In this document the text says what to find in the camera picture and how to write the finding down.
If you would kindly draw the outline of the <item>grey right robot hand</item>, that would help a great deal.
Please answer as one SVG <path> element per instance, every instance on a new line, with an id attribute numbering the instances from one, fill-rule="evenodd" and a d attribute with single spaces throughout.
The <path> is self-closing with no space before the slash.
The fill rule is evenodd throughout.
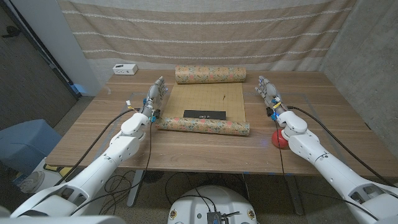
<path id="1" fill-rule="evenodd" d="M 265 77 L 259 76 L 259 84 L 258 87 L 255 87 L 255 90 L 264 100 L 266 113 L 272 120 L 276 121 L 282 113 L 288 110 L 287 106 L 282 101 L 280 93 Z"/>

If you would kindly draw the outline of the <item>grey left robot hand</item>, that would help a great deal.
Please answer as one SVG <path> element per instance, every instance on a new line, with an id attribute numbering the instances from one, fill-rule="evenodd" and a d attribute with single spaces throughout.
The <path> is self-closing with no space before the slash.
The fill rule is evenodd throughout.
<path id="1" fill-rule="evenodd" d="M 143 107 L 139 112 L 146 115 L 149 119 L 152 119 L 153 116 L 157 117 L 160 113 L 162 100 L 167 91 L 168 88 L 165 85 L 165 79 L 164 77 L 160 77 L 149 88 L 147 96 L 143 100 Z"/>

